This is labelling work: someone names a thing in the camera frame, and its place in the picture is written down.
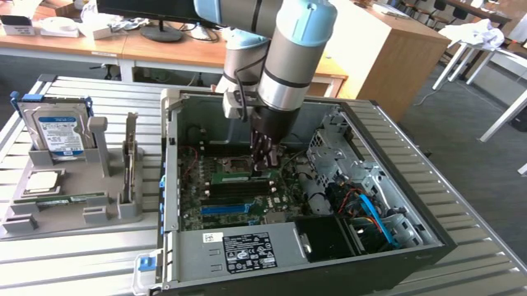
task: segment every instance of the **computer monitor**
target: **computer monitor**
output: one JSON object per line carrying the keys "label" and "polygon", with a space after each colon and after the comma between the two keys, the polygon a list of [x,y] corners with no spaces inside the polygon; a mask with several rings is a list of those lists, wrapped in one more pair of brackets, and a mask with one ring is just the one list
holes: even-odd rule
{"label": "computer monitor", "polygon": [[198,15],[194,0],[98,0],[98,11],[124,17],[159,20],[158,28],[142,28],[142,35],[160,42],[178,41],[183,36],[182,31],[163,25],[164,20],[215,27],[214,23]]}

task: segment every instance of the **motherboard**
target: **motherboard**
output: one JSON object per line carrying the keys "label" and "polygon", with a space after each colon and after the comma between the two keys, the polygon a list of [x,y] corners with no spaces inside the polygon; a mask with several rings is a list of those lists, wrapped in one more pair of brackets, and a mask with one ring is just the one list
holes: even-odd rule
{"label": "motherboard", "polygon": [[294,172],[294,164],[304,151],[299,153],[283,147],[286,165],[255,174],[246,149],[232,146],[226,149],[222,145],[180,146],[183,231],[284,223],[307,213]]}

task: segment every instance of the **monitor stand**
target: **monitor stand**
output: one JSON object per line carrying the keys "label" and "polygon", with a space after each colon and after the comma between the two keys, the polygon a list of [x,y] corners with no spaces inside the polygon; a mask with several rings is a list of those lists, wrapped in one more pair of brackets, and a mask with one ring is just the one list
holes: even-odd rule
{"label": "monitor stand", "polygon": [[183,37],[183,32],[170,26],[163,26],[163,21],[159,21],[159,27],[146,26],[140,29],[142,35],[158,42],[176,42]]}

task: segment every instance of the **gray floor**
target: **gray floor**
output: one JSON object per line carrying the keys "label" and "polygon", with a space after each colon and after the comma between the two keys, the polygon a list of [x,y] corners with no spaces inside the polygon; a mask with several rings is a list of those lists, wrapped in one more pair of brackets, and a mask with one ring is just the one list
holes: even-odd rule
{"label": "gray floor", "polygon": [[[11,91],[27,92],[42,73],[103,78],[104,72],[88,70],[91,66],[0,55],[0,125],[12,114]],[[440,71],[438,67],[416,101],[430,93]],[[402,124],[416,143],[432,151],[431,161],[519,257],[527,261],[527,223],[523,219],[527,213],[527,179],[516,173],[527,162],[527,133],[506,126],[488,143],[476,141],[500,114],[460,85],[448,83],[422,106],[410,108]]]}

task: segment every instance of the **blue cable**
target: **blue cable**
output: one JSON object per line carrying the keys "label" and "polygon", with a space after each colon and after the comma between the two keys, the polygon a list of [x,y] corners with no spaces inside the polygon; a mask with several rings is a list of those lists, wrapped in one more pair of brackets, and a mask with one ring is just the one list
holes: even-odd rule
{"label": "blue cable", "polygon": [[392,237],[392,234],[390,233],[388,229],[387,229],[386,226],[384,226],[384,223],[383,223],[382,220],[380,220],[378,211],[376,211],[376,209],[375,209],[375,207],[374,207],[374,204],[371,203],[368,197],[367,197],[364,194],[360,194],[359,196],[360,196],[360,199],[363,200],[363,202],[360,203],[360,205],[363,206],[363,209],[364,209],[364,211],[366,211],[366,214],[367,214],[368,216],[374,216],[374,219],[375,219],[375,221],[376,221],[378,224],[379,224],[380,230],[382,230],[382,232],[383,232],[383,234],[384,234],[384,236],[386,236],[386,239],[387,239],[388,243],[392,244],[395,248],[399,248],[399,244],[398,244],[398,242],[395,241],[395,239],[394,239],[394,237]]}

